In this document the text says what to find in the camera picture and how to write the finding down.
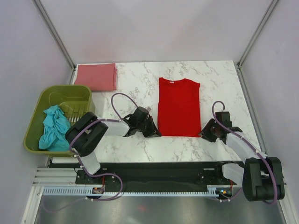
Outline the red t shirt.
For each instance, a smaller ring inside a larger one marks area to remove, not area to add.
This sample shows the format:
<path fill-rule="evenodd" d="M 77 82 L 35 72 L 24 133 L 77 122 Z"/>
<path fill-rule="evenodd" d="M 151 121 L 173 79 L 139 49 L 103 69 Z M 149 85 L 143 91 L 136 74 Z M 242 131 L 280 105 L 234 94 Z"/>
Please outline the red t shirt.
<path fill-rule="evenodd" d="M 159 78 L 157 123 L 164 137 L 200 137 L 200 84 Z"/>

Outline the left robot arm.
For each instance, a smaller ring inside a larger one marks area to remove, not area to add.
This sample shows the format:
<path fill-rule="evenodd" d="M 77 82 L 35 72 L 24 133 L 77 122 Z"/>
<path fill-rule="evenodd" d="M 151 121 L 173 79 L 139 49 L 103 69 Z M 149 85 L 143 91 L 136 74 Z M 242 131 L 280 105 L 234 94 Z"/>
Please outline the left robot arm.
<path fill-rule="evenodd" d="M 137 107 L 132 114 L 119 120 L 103 119 L 87 112 L 65 134 L 72 151 L 91 183 L 99 183 L 103 173 L 95 149 L 104 136 L 129 137 L 141 132 L 145 138 L 161 137 L 147 109 Z"/>

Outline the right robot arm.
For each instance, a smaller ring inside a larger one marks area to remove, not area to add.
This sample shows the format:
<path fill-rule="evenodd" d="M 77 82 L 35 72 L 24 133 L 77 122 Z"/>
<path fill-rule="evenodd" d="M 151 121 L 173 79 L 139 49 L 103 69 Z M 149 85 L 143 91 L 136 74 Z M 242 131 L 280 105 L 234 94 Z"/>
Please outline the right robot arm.
<path fill-rule="evenodd" d="M 242 187 L 248 201 L 275 203 L 285 197 L 281 161 L 259 151 L 243 135 L 242 130 L 232 125 L 229 112 L 216 112 L 200 133 L 209 142 L 220 139 L 235 151 L 242 165 L 226 163 L 214 171 L 218 183 L 232 180 Z"/>

